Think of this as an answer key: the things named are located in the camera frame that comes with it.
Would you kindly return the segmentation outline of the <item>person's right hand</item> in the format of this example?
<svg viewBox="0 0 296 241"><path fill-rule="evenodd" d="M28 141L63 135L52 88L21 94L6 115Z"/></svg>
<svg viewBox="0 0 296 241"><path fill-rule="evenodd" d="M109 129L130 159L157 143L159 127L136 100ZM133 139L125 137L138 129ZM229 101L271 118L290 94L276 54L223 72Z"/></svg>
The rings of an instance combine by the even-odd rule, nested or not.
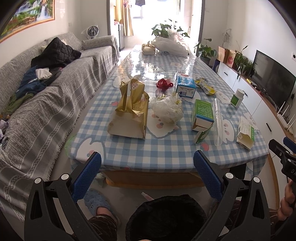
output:
<svg viewBox="0 0 296 241"><path fill-rule="evenodd" d="M291 216L293 208L290 206L295 201L295 195L292 191L293 180L289 179L287 186L285 187L285 196L280 201L280 208L277 211L278 220L283 221Z"/></svg>

